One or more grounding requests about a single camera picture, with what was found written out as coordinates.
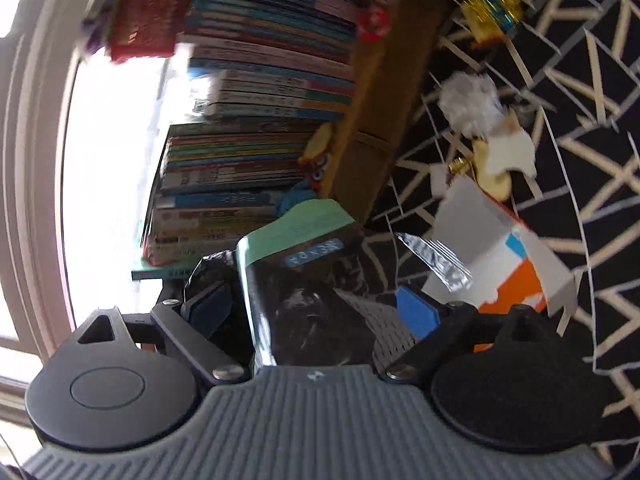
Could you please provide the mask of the black trash bag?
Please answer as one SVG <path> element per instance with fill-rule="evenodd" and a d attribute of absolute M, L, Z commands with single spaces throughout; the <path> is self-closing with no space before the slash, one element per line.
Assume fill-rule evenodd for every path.
<path fill-rule="evenodd" d="M 213 282 L 230 286 L 230 315 L 248 330 L 253 350 L 241 360 L 264 366 L 344 366 L 371 364 L 375 336 L 363 316 L 337 295 L 324 274 L 331 243 L 298 245 L 262 258 L 250 258 L 246 237 L 238 247 L 207 255 L 183 289 L 190 299 Z M 222 340 L 231 330 L 222 322 Z"/>

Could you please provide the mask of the torn white paper piece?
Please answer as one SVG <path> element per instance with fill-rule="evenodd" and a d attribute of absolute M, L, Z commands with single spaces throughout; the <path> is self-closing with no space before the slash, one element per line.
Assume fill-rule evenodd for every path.
<path fill-rule="evenodd" d="M 490 174 L 516 170 L 527 177 L 536 177 L 535 145 L 514 110 L 509 110 L 502 122 L 488 133 L 486 141 L 489 150 L 486 169 Z"/>

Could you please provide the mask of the orange peel on shelf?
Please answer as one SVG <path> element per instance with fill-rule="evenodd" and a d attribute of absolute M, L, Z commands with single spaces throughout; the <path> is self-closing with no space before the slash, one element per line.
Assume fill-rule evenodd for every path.
<path fill-rule="evenodd" d="M 330 122 L 322 124 L 307 142 L 302 156 L 298 159 L 299 166 L 311 164 L 323 155 L 331 144 L 333 125 Z"/>

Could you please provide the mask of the red white charm toy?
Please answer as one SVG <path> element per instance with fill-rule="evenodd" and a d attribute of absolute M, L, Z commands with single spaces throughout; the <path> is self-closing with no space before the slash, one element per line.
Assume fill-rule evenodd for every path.
<path fill-rule="evenodd" d="M 321 188 L 322 179 L 329 167 L 332 155 L 326 153 L 314 159 L 308 160 L 307 174 L 309 178 L 309 186 L 314 192 L 318 192 Z"/>

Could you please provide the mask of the row of upright books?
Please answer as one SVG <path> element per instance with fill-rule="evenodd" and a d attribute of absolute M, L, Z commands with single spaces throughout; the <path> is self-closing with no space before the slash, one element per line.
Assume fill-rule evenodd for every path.
<path fill-rule="evenodd" d="M 355 95 L 359 11 L 399 0 L 191 0 L 136 281 L 182 278 L 277 218 L 307 142 Z"/>

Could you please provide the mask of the green clear snack bag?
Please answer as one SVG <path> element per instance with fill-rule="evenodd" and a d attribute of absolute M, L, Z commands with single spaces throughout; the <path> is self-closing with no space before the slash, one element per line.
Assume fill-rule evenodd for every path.
<path fill-rule="evenodd" d="M 392 233 L 334 200 L 307 200 L 235 251 L 256 366 L 384 370 L 452 313 L 422 287 L 430 268 Z"/>

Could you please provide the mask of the red crochet flower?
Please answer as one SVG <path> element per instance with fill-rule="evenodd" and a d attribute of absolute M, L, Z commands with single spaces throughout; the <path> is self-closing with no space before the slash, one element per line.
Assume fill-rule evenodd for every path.
<path fill-rule="evenodd" d="M 390 14 L 382 6 L 369 6 L 359 11 L 357 39 L 366 44 L 378 44 L 390 32 Z"/>

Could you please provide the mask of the crumpled white tissue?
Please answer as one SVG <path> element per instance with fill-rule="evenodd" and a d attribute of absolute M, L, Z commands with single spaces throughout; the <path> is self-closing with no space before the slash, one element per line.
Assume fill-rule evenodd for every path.
<path fill-rule="evenodd" d="M 438 106 L 454 133 L 486 139 L 506 112 L 490 77 L 455 72 L 442 83 Z"/>

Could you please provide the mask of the small pink white packet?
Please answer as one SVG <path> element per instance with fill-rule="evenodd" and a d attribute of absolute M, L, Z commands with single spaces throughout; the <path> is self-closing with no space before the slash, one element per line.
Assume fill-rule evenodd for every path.
<path fill-rule="evenodd" d="M 434 164 L 430 169 L 431 192 L 434 198 L 443 198 L 449 188 L 451 178 L 447 164 Z"/>

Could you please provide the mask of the gold blue foil wrapper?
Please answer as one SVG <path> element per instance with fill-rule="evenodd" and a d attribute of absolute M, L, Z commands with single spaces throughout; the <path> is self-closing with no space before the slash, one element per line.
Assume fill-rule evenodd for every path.
<path fill-rule="evenodd" d="M 465 0 L 461 12 L 474 50 L 504 44 L 524 15 L 521 0 Z"/>

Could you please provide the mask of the wooden desk shelf with drawers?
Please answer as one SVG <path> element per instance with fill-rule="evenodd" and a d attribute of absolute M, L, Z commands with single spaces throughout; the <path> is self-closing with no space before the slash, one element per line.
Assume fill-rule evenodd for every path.
<path fill-rule="evenodd" d="M 355 95 L 335 126 L 319 195 L 365 222 L 386 185 L 450 0 L 401 0 L 390 31 L 356 47 Z"/>

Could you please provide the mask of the torn white orange cardboard box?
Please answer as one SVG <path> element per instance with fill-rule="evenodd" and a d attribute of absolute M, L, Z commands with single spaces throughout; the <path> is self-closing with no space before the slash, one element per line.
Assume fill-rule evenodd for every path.
<path fill-rule="evenodd" d="M 526 304 L 568 322 L 577 310 L 570 270 L 525 224 L 468 177 L 455 178 L 439 205 L 431 240 L 462 263 L 467 285 L 431 275 L 422 292 L 441 304 L 463 301 L 482 313 L 506 314 Z"/>

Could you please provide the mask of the white mesh trash bin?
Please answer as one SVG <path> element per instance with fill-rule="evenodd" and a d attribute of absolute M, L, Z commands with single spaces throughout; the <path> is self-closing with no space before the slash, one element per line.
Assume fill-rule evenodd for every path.
<path fill-rule="evenodd" d="M 335 292 L 363 316 L 375 336 L 372 360 L 378 373 L 383 373 L 386 367 L 419 342 L 419 338 L 401 321 L 395 308 L 339 289 L 335 289 Z"/>

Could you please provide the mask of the red plastic basket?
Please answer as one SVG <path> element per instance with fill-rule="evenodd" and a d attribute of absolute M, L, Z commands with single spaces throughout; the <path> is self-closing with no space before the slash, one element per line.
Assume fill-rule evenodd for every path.
<path fill-rule="evenodd" d="M 170 58 L 191 0 L 93 0 L 81 24 L 85 58 L 103 50 L 114 63 Z"/>

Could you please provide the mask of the blue yarn ball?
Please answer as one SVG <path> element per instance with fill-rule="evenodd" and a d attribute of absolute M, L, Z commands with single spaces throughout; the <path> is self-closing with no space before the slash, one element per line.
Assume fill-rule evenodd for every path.
<path fill-rule="evenodd" d="M 278 217 L 282 217 L 296 205 L 316 198 L 317 193 L 311 188 L 310 182 L 308 180 L 300 181 L 283 194 L 277 203 L 276 214 Z"/>

